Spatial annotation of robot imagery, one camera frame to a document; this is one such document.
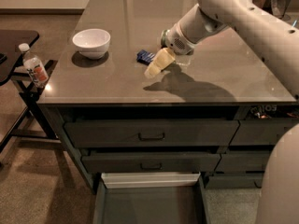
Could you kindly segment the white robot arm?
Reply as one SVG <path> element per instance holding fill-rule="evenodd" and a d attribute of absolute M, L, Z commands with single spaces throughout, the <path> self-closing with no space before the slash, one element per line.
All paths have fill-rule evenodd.
<path fill-rule="evenodd" d="M 225 27 L 234 29 L 293 96 L 299 94 L 299 31 L 252 0 L 197 0 L 170 30 L 148 66 L 155 77 L 179 54 Z M 299 224 L 299 125 L 279 138 L 263 175 L 256 224 Z"/>

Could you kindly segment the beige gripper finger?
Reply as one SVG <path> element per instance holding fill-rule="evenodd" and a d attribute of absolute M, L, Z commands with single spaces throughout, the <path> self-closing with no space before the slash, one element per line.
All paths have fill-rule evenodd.
<path fill-rule="evenodd" d="M 157 76 L 162 70 L 164 70 L 168 65 L 173 63 L 176 59 L 176 54 L 170 48 L 160 49 L 153 61 L 149 64 L 144 75 L 146 78 L 153 78 Z"/>

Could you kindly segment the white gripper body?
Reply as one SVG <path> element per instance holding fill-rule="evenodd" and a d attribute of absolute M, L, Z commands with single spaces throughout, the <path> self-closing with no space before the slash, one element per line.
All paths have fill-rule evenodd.
<path fill-rule="evenodd" d="M 164 44 L 180 55 L 186 55 L 195 48 L 195 44 L 182 33 L 178 22 L 171 29 L 164 31 Z"/>

